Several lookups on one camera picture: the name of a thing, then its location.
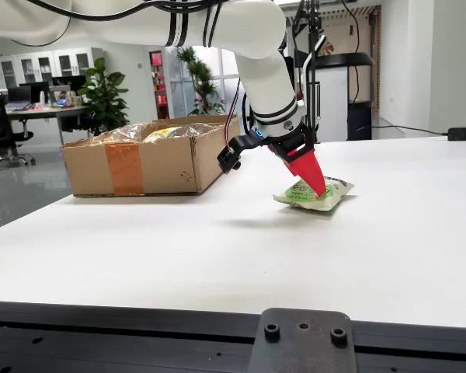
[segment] snack bag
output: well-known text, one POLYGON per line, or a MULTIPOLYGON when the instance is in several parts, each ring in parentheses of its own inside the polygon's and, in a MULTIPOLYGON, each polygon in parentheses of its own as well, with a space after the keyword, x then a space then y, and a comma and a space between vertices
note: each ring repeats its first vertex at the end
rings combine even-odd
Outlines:
POLYGON ((318 196, 305 181, 300 180, 281 195, 273 195, 273 198, 293 207, 330 211, 354 188, 353 184, 333 177, 325 176, 325 182, 326 193, 321 196, 318 196))
POLYGON ((170 127, 170 128, 164 128, 163 130, 156 130, 149 134, 144 140, 144 143, 147 142, 156 142, 160 138, 167 138, 170 135, 172 135, 174 132, 176 132, 178 129, 181 127, 170 127))

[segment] white table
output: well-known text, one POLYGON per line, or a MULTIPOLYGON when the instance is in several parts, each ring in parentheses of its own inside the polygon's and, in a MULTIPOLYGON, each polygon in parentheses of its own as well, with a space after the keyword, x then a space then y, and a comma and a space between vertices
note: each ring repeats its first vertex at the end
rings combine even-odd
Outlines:
POLYGON ((466 326, 466 142, 319 145, 356 184, 332 213, 271 194, 267 149, 198 197, 67 197, 0 228, 0 300, 262 312, 466 326))

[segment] office chair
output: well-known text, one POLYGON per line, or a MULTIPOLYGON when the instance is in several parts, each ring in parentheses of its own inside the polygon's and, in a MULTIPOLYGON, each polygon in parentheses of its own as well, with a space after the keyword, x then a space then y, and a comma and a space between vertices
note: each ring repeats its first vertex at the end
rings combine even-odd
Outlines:
POLYGON ((25 166, 36 165, 36 159, 29 154, 18 154, 16 141, 25 141, 33 137, 33 132, 25 134, 14 134, 12 125, 7 117, 5 109, 6 101, 4 96, 0 96, 0 165, 7 161, 9 164, 23 162, 25 166))

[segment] packing tape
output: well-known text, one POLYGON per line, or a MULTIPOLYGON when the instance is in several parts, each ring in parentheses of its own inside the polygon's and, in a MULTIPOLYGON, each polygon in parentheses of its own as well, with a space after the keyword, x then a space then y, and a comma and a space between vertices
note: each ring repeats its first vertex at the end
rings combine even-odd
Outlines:
POLYGON ((144 196, 138 144, 105 145, 105 149, 116 196, 144 196))

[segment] white cabinet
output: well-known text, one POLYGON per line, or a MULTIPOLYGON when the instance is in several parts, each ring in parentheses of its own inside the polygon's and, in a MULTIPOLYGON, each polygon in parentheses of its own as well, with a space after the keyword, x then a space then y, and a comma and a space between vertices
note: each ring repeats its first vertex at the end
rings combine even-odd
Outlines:
POLYGON ((16 56, 21 83, 50 82, 57 75, 53 52, 16 56))
POLYGON ((79 48, 54 51, 55 67, 58 76, 84 75, 94 67, 97 58, 103 57, 99 48, 79 48))
POLYGON ((14 88, 19 85, 19 78, 16 70, 16 58, 0 58, 0 89, 14 88))

